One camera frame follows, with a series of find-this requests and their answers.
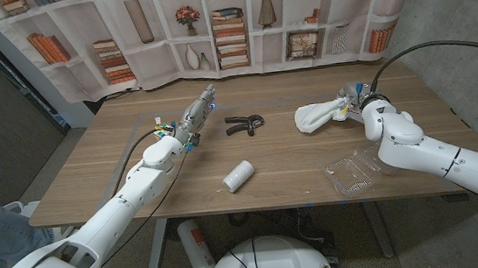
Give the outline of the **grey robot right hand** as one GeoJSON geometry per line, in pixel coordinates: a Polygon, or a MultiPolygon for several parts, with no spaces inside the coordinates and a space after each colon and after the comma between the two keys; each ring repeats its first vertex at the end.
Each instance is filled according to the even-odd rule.
{"type": "Polygon", "coordinates": [[[348,82],[337,94],[339,113],[349,119],[362,122],[362,103],[370,96],[376,95],[370,83],[348,82]]]}

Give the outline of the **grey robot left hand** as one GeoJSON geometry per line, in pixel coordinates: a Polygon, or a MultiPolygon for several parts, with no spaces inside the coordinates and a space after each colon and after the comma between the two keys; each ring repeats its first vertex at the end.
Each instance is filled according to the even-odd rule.
{"type": "Polygon", "coordinates": [[[173,136],[183,145],[187,144],[190,137],[198,134],[204,126],[210,111],[214,109],[213,102],[214,85],[209,84],[201,96],[184,111],[173,136]]]}

